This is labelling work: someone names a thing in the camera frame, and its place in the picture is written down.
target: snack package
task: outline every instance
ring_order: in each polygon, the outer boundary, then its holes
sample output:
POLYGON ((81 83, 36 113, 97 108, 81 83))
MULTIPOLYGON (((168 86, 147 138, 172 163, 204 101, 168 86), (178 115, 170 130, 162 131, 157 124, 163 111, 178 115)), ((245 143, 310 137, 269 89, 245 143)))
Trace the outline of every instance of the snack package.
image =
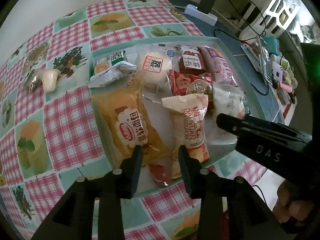
POLYGON ((36 90, 40 82, 40 71, 37 69, 30 69, 24 80, 23 86, 27 93, 30 94, 36 90))
POLYGON ((163 165, 149 163, 150 173, 153 181, 161 186, 167 187, 171 180, 170 174, 163 165))
POLYGON ((115 53, 112 53, 109 57, 103 57, 97 60, 97 63, 94 67, 94 74, 97 75, 103 71, 108 70, 109 68, 122 66, 122 67, 132 67, 133 64, 127 62, 127 56, 125 50, 121 50, 115 53))
POLYGON ((117 65, 109 68, 103 72, 98 73, 90 78, 87 83, 89 88, 105 87, 112 82, 129 75, 131 72, 135 71, 137 67, 135 65, 117 65))
POLYGON ((178 149, 185 145, 192 158, 203 162, 209 159, 204 133, 204 115, 208 106, 208 95, 189 94, 162 98, 162 105, 171 110, 176 137, 173 151, 172 178, 181 176, 178 149))
POLYGON ((167 70, 172 69, 171 49, 161 46, 140 46, 136 60, 137 78, 144 79, 144 86, 156 89, 167 80, 167 70))
POLYGON ((243 119, 245 115, 244 108, 244 92, 236 87, 216 83, 212 85, 213 88, 213 124, 212 132, 210 133, 209 141, 212 144, 232 144, 236 143, 237 137, 217 126, 217 116, 221 113, 229 114, 231 116, 243 119))
POLYGON ((200 75, 206 72, 204 61, 199 49, 189 45, 178 45, 180 52, 179 70, 184 74, 200 75))
POLYGON ((228 62, 218 49, 212 49, 207 46, 199 46, 198 48, 207 66, 208 72, 213 77, 213 81, 233 86, 237 85, 228 62))
POLYGON ((179 73, 173 69, 168 73, 169 84, 173 96, 185 96, 192 93, 208 95, 208 110, 213 109, 212 76, 179 73))
POLYGON ((116 165, 131 157, 136 145, 143 146, 142 165, 168 155, 170 152, 157 131, 151 126, 147 111, 142 103, 140 82, 132 83, 127 89, 118 89, 108 94, 91 96, 106 121, 118 152, 113 151, 116 165))

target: pink item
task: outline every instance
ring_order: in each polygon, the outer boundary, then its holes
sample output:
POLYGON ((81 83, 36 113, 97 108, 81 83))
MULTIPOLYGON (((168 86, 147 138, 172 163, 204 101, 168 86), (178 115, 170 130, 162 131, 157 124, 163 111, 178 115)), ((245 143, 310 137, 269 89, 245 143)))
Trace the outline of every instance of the pink item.
POLYGON ((228 62, 218 49, 212 49, 207 46, 199 46, 198 49, 208 72, 212 75, 213 81, 227 85, 237 85, 228 62))
POLYGON ((283 84, 283 83, 279 83, 279 88, 282 88, 284 91, 291 93, 292 92, 292 87, 283 84))

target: checkered pattern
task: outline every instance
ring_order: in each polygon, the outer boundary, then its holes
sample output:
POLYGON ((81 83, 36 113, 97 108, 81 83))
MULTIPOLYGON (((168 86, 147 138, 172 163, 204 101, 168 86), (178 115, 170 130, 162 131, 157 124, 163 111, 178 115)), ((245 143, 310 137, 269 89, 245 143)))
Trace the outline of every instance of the checkered pattern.
POLYGON ((154 221, 161 221, 195 204, 195 200, 189 198, 183 182, 158 193, 144 196, 142 201, 154 221))
POLYGON ((53 173, 30 180, 25 184, 29 198, 42 222, 63 195, 57 175, 53 173))
POLYGON ((23 68, 23 61, 24 58, 19 60, 10 70, 8 70, 5 79, 3 98, 9 95, 18 86, 23 68))
POLYGON ((139 26, 180 23, 162 6, 137 7, 128 9, 128 11, 139 26))
POLYGON ((192 36, 204 36, 194 23, 182 23, 186 31, 192 36))
POLYGON ((3 198, 4 204, 7 208, 8 214, 11 217, 12 222, 21 228, 26 228, 20 216, 20 211, 14 203, 14 200, 10 194, 9 187, 1 187, 0 194, 3 198))
POLYGON ((124 234, 124 237, 126 240, 166 240, 156 225, 149 225, 142 229, 132 230, 124 234))
POLYGON ((87 86, 45 105, 44 129, 56 171, 103 153, 87 86))
POLYGON ((89 41, 88 20, 78 22, 53 35, 48 61, 62 52, 89 41))
POLYGON ((87 7, 88 18, 103 13, 114 12, 118 10, 125 10, 126 7, 122 0, 111 0, 108 2, 97 3, 87 7))
POLYGON ((215 174, 217 174, 217 171, 216 171, 216 168, 215 168, 214 165, 209 166, 207 169, 208 169, 209 171, 212 171, 212 172, 214 172, 215 174))
POLYGON ((0 141, 0 158, 4 176, 9 185, 23 181, 15 147, 14 129, 7 133, 0 141))
POLYGON ((101 36, 90 41, 91 51, 107 47, 112 44, 117 44, 125 41, 133 41, 145 38, 139 27, 115 31, 113 33, 101 36))
POLYGON ((6 63, 4 63, 4 65, 0 69, 0 80, 6 75, 7 66, 8 66, 8 61, 6 63))
POLYGON ((162 6, 173 6, 168 0, 158 0, 158 2, 162 6))
POLYGON ((43 95, 44 91, 42 86, 39 86, 34 92, 28 94, 23 87, 23 82, 19 84, 15 107, 15 125, 43 107, 43 95))
POLYGON ((42 41, 45 41, 47 38, 50 38, 52 36, 54 22, 50 25, 44 27, 42 30, 40 30, 38 33, 33 35, 28 41, 27 41, 27 49, 26 52, 29 52, 36 46, 38 46, 42 41))
POLYGON ((236 172, 234 177, 244 177, 251 185, 255 184, 266 172, 267 168, 253 160, 244 162, 242 169, 236 172))

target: tablecloth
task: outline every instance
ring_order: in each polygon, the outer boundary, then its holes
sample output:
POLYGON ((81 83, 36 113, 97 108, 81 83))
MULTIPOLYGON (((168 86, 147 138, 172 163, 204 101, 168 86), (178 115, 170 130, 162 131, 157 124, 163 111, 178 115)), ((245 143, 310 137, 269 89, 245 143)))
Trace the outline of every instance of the tablecloth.
MULTIPOLYGON (((92 53, 125 41, 164 35, 201 35, 168 0, 111 0, 70 13, 30 37, 0 69, 0 209, 21 239, 29 239, 74 180, 113 167, 101 143, 86 86, 92 53), (97 22, 110 23, 98 28, 97 22), (65 68, 68 64, 76 68, 65 68), (55 92, 28 95, 30 68, 61 69, 55 92)), ((265 168, 233 153, 209 167, 220 176, 255 183, 265 168)), ((126 239, 180 239, 196 230, 200 201, 183 182, 122 200, 126 239)), ((92 239, 97 239, 96 202, 92 239)))

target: human hand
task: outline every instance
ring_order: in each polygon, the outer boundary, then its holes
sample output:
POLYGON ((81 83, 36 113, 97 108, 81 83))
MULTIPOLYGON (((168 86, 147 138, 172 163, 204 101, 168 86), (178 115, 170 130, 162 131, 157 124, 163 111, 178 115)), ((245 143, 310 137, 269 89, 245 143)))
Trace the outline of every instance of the human hand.
POLYGON ((303 221, 314 208, 312 201, 295 200, 300 194, 299 188, 287 180, 281 183, 277 191, 278 200, 272 211, 280 223, 287 222, 290 217, 303 221))

